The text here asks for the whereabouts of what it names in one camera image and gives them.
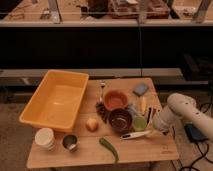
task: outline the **wooden table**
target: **wooden table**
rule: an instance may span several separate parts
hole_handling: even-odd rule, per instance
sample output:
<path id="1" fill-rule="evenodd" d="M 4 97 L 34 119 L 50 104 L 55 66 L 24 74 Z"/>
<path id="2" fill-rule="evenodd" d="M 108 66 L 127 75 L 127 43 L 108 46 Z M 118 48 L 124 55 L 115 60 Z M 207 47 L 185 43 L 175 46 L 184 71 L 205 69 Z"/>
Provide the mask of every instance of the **wooden table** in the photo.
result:
<path id="1" fill-rule="evenodd" d="M 150 78 L 106 80 L 105 92 L 110 89 L 120 89 L 127 94 L 130 101 L 137 102 L 138 97 L 132 93 L 132 90 L 142 82 L 149 86 L 149 91 L 144 94 L 148 106 L 160 109 L 161 105 Z M 90 80 L 72 132 L 78 137 L 77 151 L 70 153 L 65 150 L 62 146 L 62 138 L 65 134 L 57 132 L 55 133 L 56 146 L 52 151 L 45 151 L 34 142 L 32 143 L 27 161 L 29 169 L 112 164 L 114 157 L 111 152 L 99 144 L 100 137 L 105 137 L 117 149 L 120 157 L 119 164 L 179 158 L 176 144 L 170 134 L 164 136 L 156 131 L 146 138 L 121 140 L 120 136 L 112 131 L 109 124 L 104 124 L 96 114 L 95 103 L 99 100 L 99 96 L 100 80 Z M 89 132 L 85 127 L 89 117 L 97 118 L 99 122 L 99 129 L 94 133 Z"/>

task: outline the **green chili pepper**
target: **green chili pepper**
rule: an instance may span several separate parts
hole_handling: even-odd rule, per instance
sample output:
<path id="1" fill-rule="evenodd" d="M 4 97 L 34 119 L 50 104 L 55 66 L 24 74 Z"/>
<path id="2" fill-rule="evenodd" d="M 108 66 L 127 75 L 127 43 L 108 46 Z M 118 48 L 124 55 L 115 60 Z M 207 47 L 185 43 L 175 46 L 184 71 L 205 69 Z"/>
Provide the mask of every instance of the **green chili pepper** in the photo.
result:
<path id="1" fill-rule="evenodd" d="M 105 138 L 100 138 L 99 143 L 112 152 L 112 154 L 115 157 L 114 163 L 117 163 L 119 160 L 119 157 L 118 157 L 118 153 L 117 153 L 116 149 L 113 147 L 113 145 L 109 141 L 107 141 Z"/>

